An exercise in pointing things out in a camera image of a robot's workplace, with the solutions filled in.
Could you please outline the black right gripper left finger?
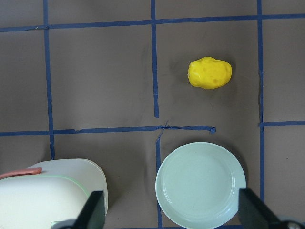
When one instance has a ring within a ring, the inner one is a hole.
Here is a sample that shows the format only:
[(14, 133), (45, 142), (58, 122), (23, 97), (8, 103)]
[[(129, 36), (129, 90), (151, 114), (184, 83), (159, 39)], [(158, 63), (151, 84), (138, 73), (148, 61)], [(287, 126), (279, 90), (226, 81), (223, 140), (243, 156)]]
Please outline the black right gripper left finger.
[(89, 196), (79, 216), (73, 224), (74, 229), (102, 229), (105, 223), (104, 192), (94, 191)]

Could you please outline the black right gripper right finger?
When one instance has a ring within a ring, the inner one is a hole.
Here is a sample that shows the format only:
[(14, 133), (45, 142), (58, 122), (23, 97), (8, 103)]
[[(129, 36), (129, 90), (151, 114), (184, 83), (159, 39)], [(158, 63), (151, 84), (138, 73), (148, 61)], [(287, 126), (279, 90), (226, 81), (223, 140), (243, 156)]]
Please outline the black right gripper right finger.
[(280, 219), (249, 188), (239, 189), (238, 217), (244, 229), (279, 229)]

